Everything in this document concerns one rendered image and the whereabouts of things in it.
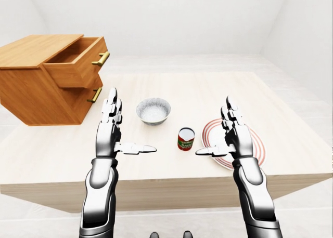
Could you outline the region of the white plate with red rings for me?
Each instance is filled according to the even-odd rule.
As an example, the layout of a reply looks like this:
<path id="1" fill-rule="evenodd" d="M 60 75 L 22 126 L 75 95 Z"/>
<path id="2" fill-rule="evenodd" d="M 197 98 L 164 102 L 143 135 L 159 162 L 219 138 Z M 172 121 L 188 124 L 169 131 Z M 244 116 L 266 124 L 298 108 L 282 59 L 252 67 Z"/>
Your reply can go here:
<path id="1" fill-rule="evenodd" d="M 266 160 L 265 145 L 257 133 L 250 127 L 249 131 L 252 139 L 253 156 L 258 160 L 259 166 L 262 166 Z M 204 126 L 201 133 L 201 142 L 204 147 L 213 147 L 219 144 L 226 146 L 225 129 L 222 127 L 222 119 L 211 120 Z M 233 170 L 232 162 L 234 159 L 231 154 L 221 157 L 212 157 L 212 159 L 220 166 Z"/>

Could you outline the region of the open wooden drawer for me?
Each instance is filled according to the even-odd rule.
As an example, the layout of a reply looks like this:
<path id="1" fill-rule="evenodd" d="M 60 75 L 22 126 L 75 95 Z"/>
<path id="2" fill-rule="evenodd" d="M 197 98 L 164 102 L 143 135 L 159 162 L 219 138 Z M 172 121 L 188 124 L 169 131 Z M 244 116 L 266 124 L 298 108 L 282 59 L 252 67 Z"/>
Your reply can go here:
<path id="1" fill-rule="evenodd" d="M 92 61 L 98 61 L 99 53 L 106 51 L 103 37 L 82 37 L 43 66 L 61 88 L 88 88 L 101 68 Z"/>

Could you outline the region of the closed wooden drawer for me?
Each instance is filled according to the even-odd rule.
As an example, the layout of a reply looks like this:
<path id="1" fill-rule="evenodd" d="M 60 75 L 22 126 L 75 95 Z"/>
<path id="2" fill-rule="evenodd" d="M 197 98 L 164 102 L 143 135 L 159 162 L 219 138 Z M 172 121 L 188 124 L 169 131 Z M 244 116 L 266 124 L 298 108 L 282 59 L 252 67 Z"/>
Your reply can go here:
<path id="1" fill-rule="evenodd" d="M 103 83 L 100 76 L 97 75 L 96 79 L 89 88 L 61 88 L 61 93 L 71 109 L 71 124 L 81 124 L 92 106 L 91 100 L 97 89 L 102 88 Z"/>

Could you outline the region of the red tin with green label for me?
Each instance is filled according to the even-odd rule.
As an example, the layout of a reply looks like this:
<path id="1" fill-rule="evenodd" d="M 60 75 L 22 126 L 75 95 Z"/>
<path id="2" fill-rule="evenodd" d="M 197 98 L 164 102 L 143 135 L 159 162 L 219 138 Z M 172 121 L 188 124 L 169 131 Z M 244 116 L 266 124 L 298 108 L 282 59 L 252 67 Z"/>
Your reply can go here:
<path id="1" fill-rule="evenodd" d="M 177 146 L 180 150 L 189 151 L 194 143 L 195 132 L 189 127 L 183 127 L 179 130 Z"/>

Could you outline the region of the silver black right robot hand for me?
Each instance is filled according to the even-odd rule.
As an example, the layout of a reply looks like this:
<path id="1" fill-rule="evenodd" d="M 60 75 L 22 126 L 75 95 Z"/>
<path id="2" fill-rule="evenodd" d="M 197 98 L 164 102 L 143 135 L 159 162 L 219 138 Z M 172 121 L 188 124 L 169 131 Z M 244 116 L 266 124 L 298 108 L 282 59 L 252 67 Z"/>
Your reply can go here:
<path id="1" fill-rule="evenodd" d="M 215 145 L 196 151 L 196 155 L 222 157 L 231 154 L 234 159 L 253 156 L 252 138 L 242 119 L 238 105 L 231 96 L 226 97 L 226 106 L 221 107 L 221 125 L 225 130 L 224 145 Z"/>

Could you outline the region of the grey patterned bowl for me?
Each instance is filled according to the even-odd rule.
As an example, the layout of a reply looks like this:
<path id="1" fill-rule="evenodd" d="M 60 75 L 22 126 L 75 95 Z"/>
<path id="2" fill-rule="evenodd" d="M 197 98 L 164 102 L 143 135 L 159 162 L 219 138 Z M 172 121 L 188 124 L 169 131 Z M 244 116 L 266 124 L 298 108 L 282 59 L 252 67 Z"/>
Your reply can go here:
<path id="1" fill-rule="evenodd" d="M 138 117 L 147 125 L 162 124 L 171 113 L 170 104 L 161 98 L 147 98 L 136 107 Z"/>

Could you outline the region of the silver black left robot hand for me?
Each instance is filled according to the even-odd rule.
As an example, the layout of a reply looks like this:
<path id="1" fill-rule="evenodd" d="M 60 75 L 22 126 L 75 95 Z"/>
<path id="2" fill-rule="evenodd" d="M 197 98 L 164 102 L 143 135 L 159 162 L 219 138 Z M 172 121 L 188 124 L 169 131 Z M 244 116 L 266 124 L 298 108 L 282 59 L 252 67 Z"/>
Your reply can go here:
<path id="1" fill-rule="evenodd" d="M 156 148 L 135 143 L 121 143 L 120 124 L 122 123 L 122 101 L 116 88 L 111 88 L 109 96 L 103 102 L 102 118 L 96 135 L 96 156 L 115 158 L 118 152 L 137 155 L 156 152 Z"/>

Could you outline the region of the wooden cabinet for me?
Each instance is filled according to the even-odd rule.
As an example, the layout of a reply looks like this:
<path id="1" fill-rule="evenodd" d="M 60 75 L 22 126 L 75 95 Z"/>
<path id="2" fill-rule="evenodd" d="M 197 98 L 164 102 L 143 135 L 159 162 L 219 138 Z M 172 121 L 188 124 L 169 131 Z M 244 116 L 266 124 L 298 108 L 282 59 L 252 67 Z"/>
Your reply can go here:
<path id="1" fill-rule="evenodd" d="M 30 126 L 74 125 L 61 87 L 43 64 L 82 37 L 30 35 L 0 47 L 0 104 Z"/>

